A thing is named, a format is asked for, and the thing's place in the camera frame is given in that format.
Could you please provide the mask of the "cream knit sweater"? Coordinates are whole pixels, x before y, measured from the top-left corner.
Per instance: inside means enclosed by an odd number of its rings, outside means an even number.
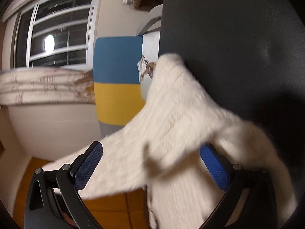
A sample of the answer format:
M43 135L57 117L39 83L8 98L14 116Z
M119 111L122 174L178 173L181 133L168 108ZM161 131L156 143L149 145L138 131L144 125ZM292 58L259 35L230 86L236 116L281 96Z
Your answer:
M148 188L152 228L199 228L223 196L199 155L204 143L272 178L283 225L297 207L290 174L262 129L221 108L177 54L159 57L145 106L101 140L103 158L84 200Z

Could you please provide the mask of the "beige left curtain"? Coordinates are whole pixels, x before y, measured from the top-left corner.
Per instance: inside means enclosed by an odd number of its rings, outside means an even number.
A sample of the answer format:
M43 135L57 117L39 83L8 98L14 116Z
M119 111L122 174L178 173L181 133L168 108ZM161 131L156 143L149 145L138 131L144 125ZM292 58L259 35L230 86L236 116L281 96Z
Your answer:
M95 103L92 71L54 67L1 71L1 105Z

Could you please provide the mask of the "grey yellow blue sofa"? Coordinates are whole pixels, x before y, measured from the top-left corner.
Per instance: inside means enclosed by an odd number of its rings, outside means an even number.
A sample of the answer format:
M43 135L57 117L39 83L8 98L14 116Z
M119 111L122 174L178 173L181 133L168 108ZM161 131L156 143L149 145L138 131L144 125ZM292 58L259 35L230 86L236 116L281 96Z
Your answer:
M162 5L154 7L136 36L98 38L94 49L93 80L97 117L102 136L123 128L142 109L137 64L144 34L161 30Z

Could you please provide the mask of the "back window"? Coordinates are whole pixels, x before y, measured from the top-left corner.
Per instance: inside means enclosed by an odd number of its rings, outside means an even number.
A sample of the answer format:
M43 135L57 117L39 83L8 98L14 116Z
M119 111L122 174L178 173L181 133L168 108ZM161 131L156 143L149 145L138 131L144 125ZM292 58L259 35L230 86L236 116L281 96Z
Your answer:
M34 0L19 12L12 68L93 67L100 0Z

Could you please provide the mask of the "white deer print pillow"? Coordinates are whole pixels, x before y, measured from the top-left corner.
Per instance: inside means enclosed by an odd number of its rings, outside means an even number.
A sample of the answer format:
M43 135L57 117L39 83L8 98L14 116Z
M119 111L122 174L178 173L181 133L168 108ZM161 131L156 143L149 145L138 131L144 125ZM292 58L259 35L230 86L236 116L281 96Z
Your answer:
M153 71L159 58L159 40L160 31L144 34L142 38L142 55L137 64L137 69L139 71L141 97L145 101L153 80Z

